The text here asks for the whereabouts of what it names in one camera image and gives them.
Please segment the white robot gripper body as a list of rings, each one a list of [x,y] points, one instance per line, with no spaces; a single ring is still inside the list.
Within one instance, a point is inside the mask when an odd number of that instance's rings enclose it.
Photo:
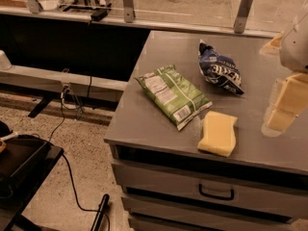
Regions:
[[[280,62],[291,71],[308,71],[308,4],[300,9],[284,30]]]

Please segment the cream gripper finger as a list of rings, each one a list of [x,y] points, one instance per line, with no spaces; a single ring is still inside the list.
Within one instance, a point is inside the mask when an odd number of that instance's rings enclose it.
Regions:
[[[269,97],[265,129],[285,132],[307,107],[308,74],[298,72],[285,80],[277,79]]]
[[[260,54],[265,56],[277,56],[279,54],[280,44],[283,35],[284,33],[280,32],[273,39],[263,45],[260,49]]]

